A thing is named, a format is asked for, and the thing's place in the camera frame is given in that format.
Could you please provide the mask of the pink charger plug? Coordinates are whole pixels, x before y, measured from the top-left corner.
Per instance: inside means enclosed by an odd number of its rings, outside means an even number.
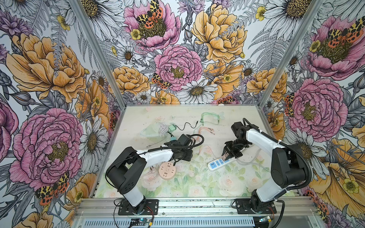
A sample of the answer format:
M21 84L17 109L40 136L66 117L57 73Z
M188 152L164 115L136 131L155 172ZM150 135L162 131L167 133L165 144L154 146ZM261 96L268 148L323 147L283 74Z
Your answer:
M230 160L230 159L232 159L232 158L234 158L234 156L232 156L232 155L230 155L230 154L229 154L229 155L226 157L226 159L225 159L225 160L226 160L226 161L228 161L228 160Z

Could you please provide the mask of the white blue power strip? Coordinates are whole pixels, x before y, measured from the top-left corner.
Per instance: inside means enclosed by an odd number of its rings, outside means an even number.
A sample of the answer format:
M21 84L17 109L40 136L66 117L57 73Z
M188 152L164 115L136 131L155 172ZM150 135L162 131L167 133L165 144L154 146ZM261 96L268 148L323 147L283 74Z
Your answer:
M230 158L226 161L224 161L222 158L219 158L219 159L216 159L216 160L213 160L211 162L208 163L207 165L207 169L209 171L216 171L232 162L235 162L237 159L236 158Z

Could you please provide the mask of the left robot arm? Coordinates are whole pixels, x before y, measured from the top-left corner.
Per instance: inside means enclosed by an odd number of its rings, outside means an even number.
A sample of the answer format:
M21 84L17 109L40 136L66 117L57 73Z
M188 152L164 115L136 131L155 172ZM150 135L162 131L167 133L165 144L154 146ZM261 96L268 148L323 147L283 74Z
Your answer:
M126 147L107 168L106 182L124 197L130 212L141 214L148 209L146 197L137 187L143 171L161 162L189 162L193 157L193 148L203 143L204 137L200 134L182 134L177 140L153 149L135 150L133 147Z

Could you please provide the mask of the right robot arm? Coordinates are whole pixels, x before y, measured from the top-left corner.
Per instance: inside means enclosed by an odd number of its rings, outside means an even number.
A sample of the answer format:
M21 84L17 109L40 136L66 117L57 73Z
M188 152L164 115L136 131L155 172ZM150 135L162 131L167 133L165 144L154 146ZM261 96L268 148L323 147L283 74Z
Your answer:
M298 145L287 145L260 130L247 119L231 126L236 139L225 143L222 161L238 159L243 150L252 145L259 147L271 158L271 177L260 188L252 192L246 202L236 202L238 209L252 213L274 210L274 202L290 190L302 189L309 185L313 172Z

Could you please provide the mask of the green charger adapter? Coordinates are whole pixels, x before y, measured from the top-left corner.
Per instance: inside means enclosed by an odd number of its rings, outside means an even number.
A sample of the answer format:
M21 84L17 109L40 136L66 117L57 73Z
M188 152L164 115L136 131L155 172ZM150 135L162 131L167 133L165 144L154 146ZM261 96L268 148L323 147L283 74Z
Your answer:
M177 127L174 124L171 124L171 125L168 126L168 132L169 133L172 133L172 132L176 131L176 129L177 129Z

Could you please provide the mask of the round pink socket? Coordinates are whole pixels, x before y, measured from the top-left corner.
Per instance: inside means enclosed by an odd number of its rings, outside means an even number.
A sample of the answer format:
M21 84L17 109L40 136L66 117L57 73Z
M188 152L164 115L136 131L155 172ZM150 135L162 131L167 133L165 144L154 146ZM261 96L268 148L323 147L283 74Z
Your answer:
M176 167L173 162L167 161L160 165L158 172L163 180L168 181L175 177Z

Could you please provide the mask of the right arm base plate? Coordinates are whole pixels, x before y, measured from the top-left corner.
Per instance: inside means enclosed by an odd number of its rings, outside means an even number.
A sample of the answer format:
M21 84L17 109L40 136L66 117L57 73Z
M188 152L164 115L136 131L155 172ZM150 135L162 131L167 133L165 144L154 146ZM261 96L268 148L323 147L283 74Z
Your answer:
M272 201L261 202L251 199L235 199L231 205L238 214L276 214L277 210Z

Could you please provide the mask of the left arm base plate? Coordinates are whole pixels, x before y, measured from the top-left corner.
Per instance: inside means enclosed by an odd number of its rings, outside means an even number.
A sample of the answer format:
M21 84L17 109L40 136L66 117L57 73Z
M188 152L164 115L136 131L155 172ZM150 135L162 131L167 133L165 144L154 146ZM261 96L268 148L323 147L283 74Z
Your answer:
M126 199L118 205L118 215L157 215L159 208L158 199L144 199L137 206L133 207Z

